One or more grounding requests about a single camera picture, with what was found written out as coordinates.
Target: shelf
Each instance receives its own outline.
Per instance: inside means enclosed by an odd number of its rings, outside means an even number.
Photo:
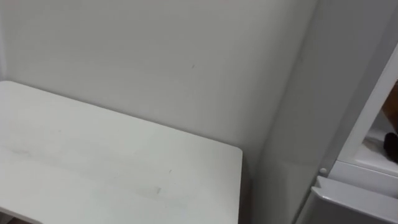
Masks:
[[[379,112],[370,129],[359,144],[348,144],[338,160],[398,177],[398,164],[388,159],[383,149],[384,136],[394,132],[382,112]]]
[[[398,177],[398,164],[389,160],[383,149],[386,134],[379,129],[369,130],[353,159],[359,166]]]

